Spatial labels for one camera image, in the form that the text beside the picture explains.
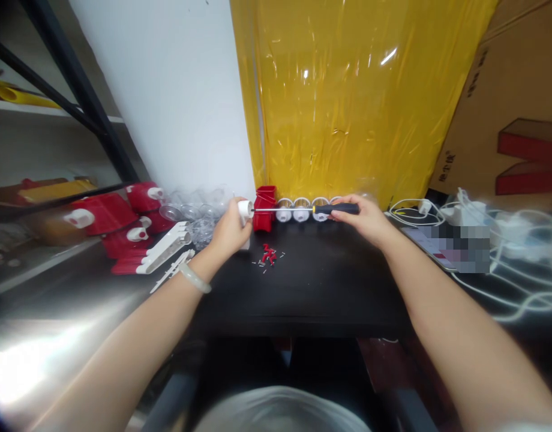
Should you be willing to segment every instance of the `table surface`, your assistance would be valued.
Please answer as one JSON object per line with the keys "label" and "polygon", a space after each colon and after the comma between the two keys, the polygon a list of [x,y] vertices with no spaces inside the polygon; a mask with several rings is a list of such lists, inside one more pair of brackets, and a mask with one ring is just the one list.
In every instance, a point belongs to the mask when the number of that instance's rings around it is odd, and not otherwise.
{"label": "table surface", "polygon": [[[285,253],[274,267],[252,264],[262,257],[264,243],[278,257]],[[116,325],[148,298],[170,262],[151,275],[115,276],[110,273],[114,261],[98,244],[5,293],[0,318],[79,319],[108,313],[118,317]],[[535,288],[509,272],[499,274]],[[459,277],[506,299],[524,298],[487,275]],[[397,338],[412,331],[380,251],[351,227],[332,221],[275,223],[271,233],[254,233],[249,251],[235,254],[211,284],[213,291],[203,298],[191,324],[193,335]],[[492,315],[514,312],[468,293]],[[526,313],[505,326],[517,338],[552,339],[552,311]]]}
{"label": "table surface", "polygon": [[[263,244],[277,251],[273,267],[257,264]],[[333,221],[256,232],[211,285],[194,317],[197,332],[390,338],[411,331],[382,253]]]}

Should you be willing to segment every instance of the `bangle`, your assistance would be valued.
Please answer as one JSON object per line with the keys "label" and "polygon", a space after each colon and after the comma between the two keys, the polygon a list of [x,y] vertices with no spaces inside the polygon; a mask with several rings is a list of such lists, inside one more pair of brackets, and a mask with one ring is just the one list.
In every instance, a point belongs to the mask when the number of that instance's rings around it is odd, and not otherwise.
{"label": "bangle", "polygon": [[207,284],[202,279],[200,279],[198,275],[194,273],[194,271],[190,267],[188,267],[187,263],[180,264],[179,270],[182,272],[188,282],[198,288],[199,291],[202,291],[204,294],[208,294],[212,290],[210,284]]}

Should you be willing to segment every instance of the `black shelf frame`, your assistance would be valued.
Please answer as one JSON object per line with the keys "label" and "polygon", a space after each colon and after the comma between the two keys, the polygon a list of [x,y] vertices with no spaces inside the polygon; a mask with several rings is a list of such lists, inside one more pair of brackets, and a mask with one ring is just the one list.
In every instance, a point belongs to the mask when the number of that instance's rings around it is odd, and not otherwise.
{"label": "black shelf frame", "polygon": [[34,206],[0,206],[0,222],[64,206],[87,196],[119,190],[140,181],[126,150],[108,120],[104,107],[100,103],[48,1],[20,0],[20,3],[72,90],[78,105],[68,101],[2,43],[0,43],[0,59],[96,135],[118,173],[121,183]]}

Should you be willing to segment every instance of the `forearm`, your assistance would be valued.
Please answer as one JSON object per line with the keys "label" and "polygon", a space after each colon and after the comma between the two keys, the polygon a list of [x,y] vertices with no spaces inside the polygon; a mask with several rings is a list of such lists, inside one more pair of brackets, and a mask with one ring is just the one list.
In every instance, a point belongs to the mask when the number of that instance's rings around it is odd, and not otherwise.
{"label": "forearm", "polygon": [[[210,282],[226,259],[207,248],[189,266]],[[188,327],[201,297],[181,273],[162,285],[112,332],[40,426],[123,430],[146,386]]]}
{"label": "forearm", "polygon": [[464,426],[552,423],[552,395],[508,334],[398,230],[386,238],[380,247],[414,329]]}

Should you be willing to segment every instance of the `screwdriver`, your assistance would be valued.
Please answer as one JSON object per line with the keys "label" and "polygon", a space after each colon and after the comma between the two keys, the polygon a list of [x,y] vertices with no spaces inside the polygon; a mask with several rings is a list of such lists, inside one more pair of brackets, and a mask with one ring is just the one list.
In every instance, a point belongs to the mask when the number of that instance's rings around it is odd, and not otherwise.
{"label": "screwdriver", "polygon": [[[254,211],[306,211],[310,210],[307,208],[272,208],[272,209],[253,209]],[[360,213],[360,207],[358,207],[358,204],[354,203],[338,203],[338,204],[328,204],[325,206],[313,206],[312,207],[312,213],[319,214],[330,214],[332,213],[332,210],[337,211],[343,211],[345,213],[350,214],[359,214]]]}

